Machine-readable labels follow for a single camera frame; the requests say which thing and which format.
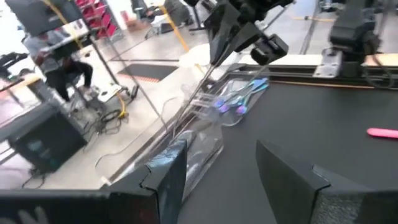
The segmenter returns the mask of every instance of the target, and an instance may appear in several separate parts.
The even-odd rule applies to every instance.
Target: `pink object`
[[[383,138],[396,138],[398,139],[398,130],[382,129],[382,128],[369,128],[367,133],[374,137]]]

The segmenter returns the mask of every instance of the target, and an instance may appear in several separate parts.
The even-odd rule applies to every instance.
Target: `yellow cable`
[[[46,4],[49,8],[51,8],[51,10],[53,10],[53,12],[56,13],[56,15],[60,18],[60,20],[63,22],[64,25],[68,24],[68,21],[62,15],[62,13],[49,0],[41,0],[41,1],[44,4]],[[79,46],[80,50],[83,50],[84,46],[81,43],[81,41],[79,40],[79,38],[77,37],[77,35],[73,29],[72,29],[72,37],[73,37],[73,40],[76,42],[77,46]],[[118,118],[124,118],[127,115],[126,104],[124,103],[124,100],[120,97],[119,93],[117,93],[117,96],[119,98],[120,104],[122,105],[122,110],[121,110]]]
[[[182,38],[180,31],[178,31],[177,26],[175,25],[175,23],[173,22],[173,20],[171,20],[166,8],[164,6],[159,6],[160,10],[162,10],[163,14],[166,15],[166,19],[169,22],[169,24],[172,26],[174,34],[177,36],[178,40],[180,41],[180,43],[182,44],[182,47],[184,48],[185,51],[189,52],[189,47],[187,45],[187,43],[185,43],[184,39]],[[203,71],[203,69],[201,69],[201,66],[199,64],[195,64],[196,68],[199,69],[200,72],[202,72],[203,75],[205,75],[205,72]]]

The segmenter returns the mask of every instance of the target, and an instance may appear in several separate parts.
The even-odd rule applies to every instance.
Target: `floor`
[[[278,34],[288,45],[289,53],[297,54],[300,51],[301,44],[307,33],[310,21],[305,21],[304,16],[311,16],[313,3],[311,1],[298,0],[297,4],[289,8],[278,20],[266,30],[266,34]],[[269,12],[266,22],[271,20],[280,9]],[[333,19],[333,14],[321,15],[323,19]],[[319,22],[313,35],[308,54],[319,54],[320,51],[328,47],[328,33],[332,22]],[[387,26],[383,33],[383,43],[381,51],[384,53],[398,52],[398,44],[395,43],[396,27],[398,26],[398,17],[391,13],[387,20]],[[192,49],[195,46],[207,43],[207,36],[203,31],[191,35],[187,28],[180,30],[181,35],[187,45]],[[186,53],[182,44],[178,41],[174,33],[162,34],[144,39],[146,30],[133,33],[125,32],[124,38],[117,41],[114,46],[121,56],[118,57],[114,49],[107,45],[101,46],[101,53],[111,71],[117,74],[118,71],[126,65],[132,63],[151,63],[163,65],[176,65],[179,68],[170,74],[167,78],[158,83],[145,82],[138,80],[140,86],[145,91],[149,99],[153,102],[156,110],[162,115],[163,120],[167,122],[178,110],[185,98],[184,93],[189,92],[200,78],[203,76],[194,63],[204,64],[208,54],[205,51],[198,50],[196,47],[193,56],[182,57]],[[156,62],[156,61],[135,61],[135,60],[162,60],[175,59],[184,61],[178,62]],[[94,83],[101,85],[104,82],[111,82],[106,73],[104,65],[101,64],[96,54],[91,54],[88,58],[83,58],[95,68]],[[220,68],[214,78],[222,75],[223,69]],[[134,82],[125,76],[117,76],[120,83],[127,87],[132,87]],[[8,108],[15,103],[10,103],[9,97],[0,101],[0,122],[16,113],[21,113],[21,109],[13,115],[7,114]],[[119,108],[118,102],[111,102],[110,108]],[[85,150],[76,153],[67,161],[58,171],[46,177],[41,189],[98,189],[103,184],[109,182],[113,174],[124,164],[137,150],[143,146],[154,133],[162,126],[162,121],[157,117],[156,112],[151,108],[150,103],[145,98],[143,92],[139,92],[137,98],[127,106],[129,112],[128,124],[122,124],[121,130],[114,135],[93,136],[89,146]],[[6,157],[12,151],[1,153],[7,146],[4,143],[0,146],[0,159]],[[23,158],[14,156],[12,159],[0,165],[0,189],[15,189],[29,179],[28,170],[30,168]],[[30,180],[26,185],[28,188],[36,188],[41,184],[41,179]]]

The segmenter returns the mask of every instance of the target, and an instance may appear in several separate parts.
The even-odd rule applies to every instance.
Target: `black table surface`
[[[186,199],[179,224],[276,223],[257,170],[257,139],[372,189],[398,189],[398,92],[271,83]]]

